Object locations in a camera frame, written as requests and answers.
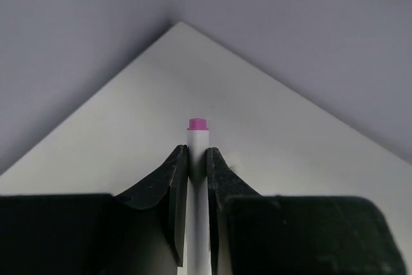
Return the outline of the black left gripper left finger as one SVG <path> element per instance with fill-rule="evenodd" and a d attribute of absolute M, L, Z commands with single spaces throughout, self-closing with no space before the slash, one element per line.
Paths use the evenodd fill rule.
<path fill-rule="evenodd" d="M 117 195 L 120 244 L 115 267 L 181 267 L 189 154 L 176 146 L 165 161 Z"/>

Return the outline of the pink capped white marker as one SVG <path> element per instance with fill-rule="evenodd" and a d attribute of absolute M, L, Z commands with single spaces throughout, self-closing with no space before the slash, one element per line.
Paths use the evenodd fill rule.
<path fill-rule="evenodd" d="M 189 179 L 187 184 L 186 253 L 188 274 L 211 274 L 209 200 L 206 152 L 209 129 L 205 119 L 190 119 L 187 128 Z"/>

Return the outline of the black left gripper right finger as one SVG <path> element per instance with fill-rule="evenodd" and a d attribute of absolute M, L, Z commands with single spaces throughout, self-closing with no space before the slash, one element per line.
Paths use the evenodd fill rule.
<path fill-rule="evenodd" d="M 212 273 L 232 274 L 225 211 L 227 199 L 255 197 L 260 194 L 233 172 L 216 147 L 206 150 L 206 171 Z"/>

